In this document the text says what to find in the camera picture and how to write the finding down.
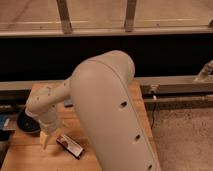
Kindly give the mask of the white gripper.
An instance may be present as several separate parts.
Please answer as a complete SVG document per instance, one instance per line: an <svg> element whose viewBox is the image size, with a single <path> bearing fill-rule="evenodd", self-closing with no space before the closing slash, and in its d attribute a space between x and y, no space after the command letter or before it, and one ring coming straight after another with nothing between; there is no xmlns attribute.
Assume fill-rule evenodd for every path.
<svg viewBox="0 0 213 171"><path fill-rule="evenodd" d="M43 149L46 149L50 135L61 127L62 123L57 114L41 115L39 118L41 127L40 144Z"/></svg>

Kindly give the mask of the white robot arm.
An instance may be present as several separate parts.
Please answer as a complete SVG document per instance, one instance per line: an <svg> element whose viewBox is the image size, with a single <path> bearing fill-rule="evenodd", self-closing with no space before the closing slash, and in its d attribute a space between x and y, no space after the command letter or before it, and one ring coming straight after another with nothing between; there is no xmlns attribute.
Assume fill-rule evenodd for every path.
<svg viewBox="0 0 213 171"><path fill-rule="evenodd" d="M91 57L59 86L30 95L26 113L49 135L60 124L55 105L69 99L102 171L161 171L129 91L134 74L125 52Z"/></svg>

